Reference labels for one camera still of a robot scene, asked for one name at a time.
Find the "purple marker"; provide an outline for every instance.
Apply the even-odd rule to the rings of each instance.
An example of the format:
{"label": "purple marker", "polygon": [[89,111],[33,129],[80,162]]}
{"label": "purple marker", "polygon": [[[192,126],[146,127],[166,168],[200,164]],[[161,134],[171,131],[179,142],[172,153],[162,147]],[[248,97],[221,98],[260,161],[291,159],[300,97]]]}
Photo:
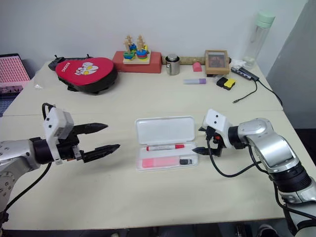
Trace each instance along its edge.
{"label": "purple marker", "polygon": [[184,79],[184,84],[206,84],[206,78],[200,78],[200,79]]}

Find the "pink highlighter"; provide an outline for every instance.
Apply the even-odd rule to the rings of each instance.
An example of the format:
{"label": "pink highlighter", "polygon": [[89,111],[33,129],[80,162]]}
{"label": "pink highlighter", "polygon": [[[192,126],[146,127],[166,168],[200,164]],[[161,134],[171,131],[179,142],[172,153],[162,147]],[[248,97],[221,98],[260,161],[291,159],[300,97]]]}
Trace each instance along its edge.
{"label": "pink highlighter", "polygon": [[192,164],[191,159],[180,159],[179,156],[175,157],[159,157],[159,158],[146,158],[142,160],[143,168],[165,167]]}

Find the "green bottle cap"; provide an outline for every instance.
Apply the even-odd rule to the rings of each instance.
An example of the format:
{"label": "green bottle cap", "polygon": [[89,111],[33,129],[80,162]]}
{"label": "green bottle cap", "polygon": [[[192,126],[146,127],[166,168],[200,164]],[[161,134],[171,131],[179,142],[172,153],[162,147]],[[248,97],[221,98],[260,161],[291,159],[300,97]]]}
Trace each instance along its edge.
{"label": "green bottle cap", "polygon": [[273,21],[275,20],[275,17],[273,14],[267,11],[259,11],[257,16],[257,26],[262,28],[270,28]]}

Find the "shoe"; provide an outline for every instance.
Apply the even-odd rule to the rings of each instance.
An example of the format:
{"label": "shoe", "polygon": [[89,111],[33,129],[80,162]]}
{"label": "shoe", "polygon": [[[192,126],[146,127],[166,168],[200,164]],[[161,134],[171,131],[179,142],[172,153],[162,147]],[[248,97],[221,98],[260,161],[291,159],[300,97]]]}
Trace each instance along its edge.
{"label": "shoe", "polygon": [[263,224],[259,227],[257,237],[280,237],[272,226]]}

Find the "wooden picture frame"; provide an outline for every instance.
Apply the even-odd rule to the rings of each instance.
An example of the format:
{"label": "wooden picture frame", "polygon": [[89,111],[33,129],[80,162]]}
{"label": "wooden picture frame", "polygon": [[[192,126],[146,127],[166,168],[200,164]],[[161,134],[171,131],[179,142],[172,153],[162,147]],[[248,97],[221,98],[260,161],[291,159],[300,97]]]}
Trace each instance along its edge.
{"label": "wooden picture frame", "polygon": [[229,73],[229,57],[226,50],[205,51],[205,71],[207,75],[226,75]]}

